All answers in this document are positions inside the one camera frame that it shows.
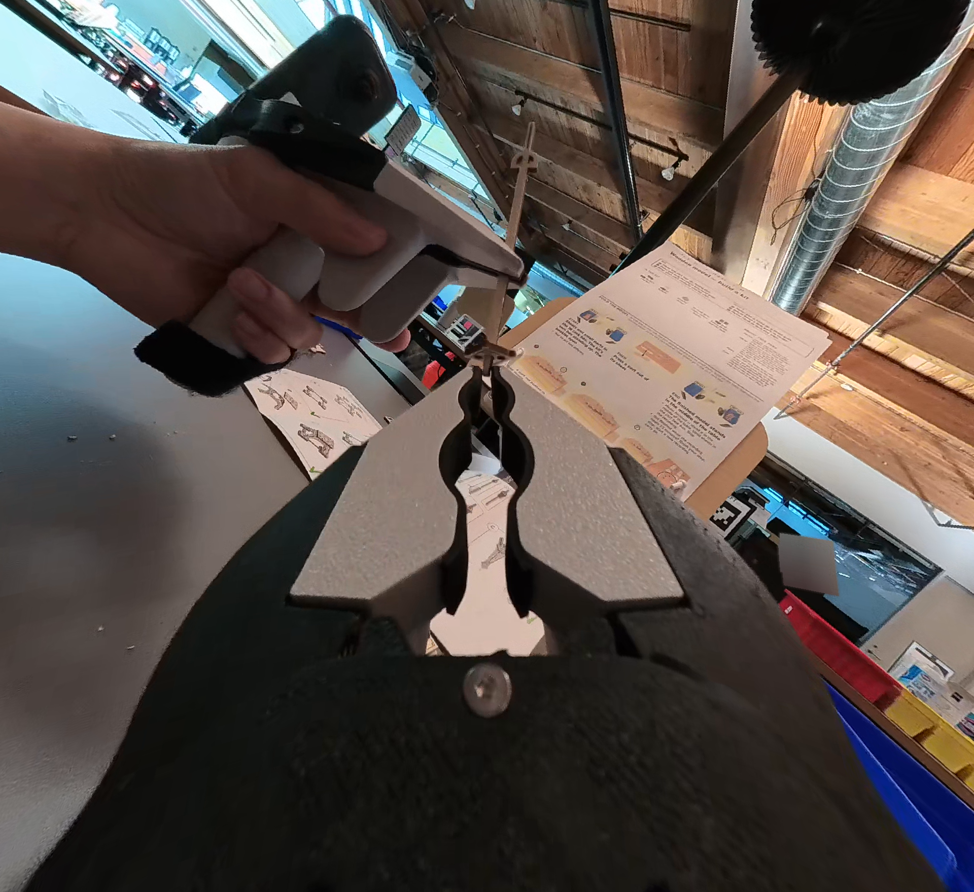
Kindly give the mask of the yellow storage bin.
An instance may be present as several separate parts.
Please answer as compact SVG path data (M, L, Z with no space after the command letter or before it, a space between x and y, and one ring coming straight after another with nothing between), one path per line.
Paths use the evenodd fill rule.
M883 713L924 751L943 764L968 790L973 791L972 739L906 688L897 688L893 701Z

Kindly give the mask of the black ceiling pipe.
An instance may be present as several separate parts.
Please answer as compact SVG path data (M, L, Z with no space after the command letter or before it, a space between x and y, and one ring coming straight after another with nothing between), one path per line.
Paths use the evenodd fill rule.
M622 184L622 196L632 237L632 246L642 238L642 219L628 138L627 116L618 72L615 34L608 0L585 0L587 21L601 72L604 105L615 140L615 160Z

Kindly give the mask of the blue storage bin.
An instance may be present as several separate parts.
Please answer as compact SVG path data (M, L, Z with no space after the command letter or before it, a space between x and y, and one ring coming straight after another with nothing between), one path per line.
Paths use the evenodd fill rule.
M834 707L874 787L946 889L973 889L973 811L833 688Z

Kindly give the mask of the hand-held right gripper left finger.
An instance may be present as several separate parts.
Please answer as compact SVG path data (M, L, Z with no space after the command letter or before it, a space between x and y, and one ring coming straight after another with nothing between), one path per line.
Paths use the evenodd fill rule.
M471 455L483 373L467 368L360 448L357 463L291 588L301 606L396 622L414 653L455 612L469 566L456 483Z

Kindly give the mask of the wooden tower spire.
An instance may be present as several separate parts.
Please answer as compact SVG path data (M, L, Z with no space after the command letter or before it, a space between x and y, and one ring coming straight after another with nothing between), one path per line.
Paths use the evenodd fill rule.
M536 123L530 121L524 143L520 146L518 153L515 153L512 157L511 166L516 171L516 181L505 231L505 246L511 253L514 253L516 248L529 173L538 167L537 158L533 153L536 131ZM491 367L494 360L499 359L498 355L502 357L507 355L507 351L500 346L500 338L506 321L505 300L510 281L511 277L508 275L499 274L497 277L488 325L485 326L485 333L488 337L483 355L483 363L487 369Z

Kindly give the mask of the grey desk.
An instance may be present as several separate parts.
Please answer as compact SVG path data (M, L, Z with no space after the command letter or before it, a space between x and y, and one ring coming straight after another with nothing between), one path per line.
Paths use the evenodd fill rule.
M2 104L183 146L7 8ZM2 890L91 797L190 606L305 484L244 393L199 399L136 360L153 327L2 253Z

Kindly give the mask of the square marker tag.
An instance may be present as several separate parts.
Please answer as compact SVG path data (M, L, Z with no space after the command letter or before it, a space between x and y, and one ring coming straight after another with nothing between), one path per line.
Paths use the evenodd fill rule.
M767 498L752 490L728 496L707 521L707 529L727 544L735 546L740 536L748 536L757 525L754 515L767 514Z

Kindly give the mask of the red storage bin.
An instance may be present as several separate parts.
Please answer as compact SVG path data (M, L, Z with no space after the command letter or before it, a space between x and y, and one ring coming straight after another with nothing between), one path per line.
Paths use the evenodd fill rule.
M779 606L810 653L870 704L885 711L901 696L904 687L899 682L791 590L785 589Z

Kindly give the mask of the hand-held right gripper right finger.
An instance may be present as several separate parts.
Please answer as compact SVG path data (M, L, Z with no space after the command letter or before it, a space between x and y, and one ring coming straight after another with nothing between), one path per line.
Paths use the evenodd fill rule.
M686 606L686 593L605 442L505 367L491 372L507 509L506 590L557 653L593 621Z

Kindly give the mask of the printed instruction sheet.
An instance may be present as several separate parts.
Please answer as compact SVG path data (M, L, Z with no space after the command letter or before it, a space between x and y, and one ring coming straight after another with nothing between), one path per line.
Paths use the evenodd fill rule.
M512 371L686 501L830 343L668 241L541 325Z

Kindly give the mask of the silver spiral air duct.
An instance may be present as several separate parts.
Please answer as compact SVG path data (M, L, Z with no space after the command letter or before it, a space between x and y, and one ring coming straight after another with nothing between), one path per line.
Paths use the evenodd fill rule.
M852 107L809 208L777 272L770 300L790 314L809 301L874 193L932 105L970 39L969 11L943 53L898 90Z

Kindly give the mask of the white printed carton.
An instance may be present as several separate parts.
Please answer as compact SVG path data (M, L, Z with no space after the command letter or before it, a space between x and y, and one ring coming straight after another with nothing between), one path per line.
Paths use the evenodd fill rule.
M957 681L954 669L930 650L911 642L888 673L962 735L973 738L972 684Z

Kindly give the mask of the person's left hand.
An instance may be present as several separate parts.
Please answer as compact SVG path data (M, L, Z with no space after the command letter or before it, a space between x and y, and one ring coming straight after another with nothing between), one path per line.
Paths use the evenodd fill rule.
M63 265L150 326L188 323L229 290L230 333L263 364L285 363L322 336L315 298L291 298L253 269L281 229L324 251L378 253L384 230L321 184L253 147L86 138L71 153L76 214Z

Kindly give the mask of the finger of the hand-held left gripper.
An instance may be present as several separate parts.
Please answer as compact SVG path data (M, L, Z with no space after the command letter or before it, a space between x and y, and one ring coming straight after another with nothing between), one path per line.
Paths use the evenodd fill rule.
M448 260L458 267L509 280L526 278L524 262L513 249L412 172L392 172L392 202L415 217L432 245L449 253Z
M353 281L351 272L333 264L322 272L322 303L353 317L354 329L366 339L389 342L458 279L457 267L429 254L415 256L378 284Z

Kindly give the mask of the folded instruction booklet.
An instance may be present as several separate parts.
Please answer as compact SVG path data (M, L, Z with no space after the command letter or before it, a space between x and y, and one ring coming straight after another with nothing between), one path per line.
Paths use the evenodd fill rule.
M381 428L347 387L295 370L261 375L246 382L245 390L310 480ZM513 480L498 459L475 449L457 485L467 509L467 589L455 614L442 611L432 618L427 654L544 655L542 620L534 614L519 617L505 592L506 514Z

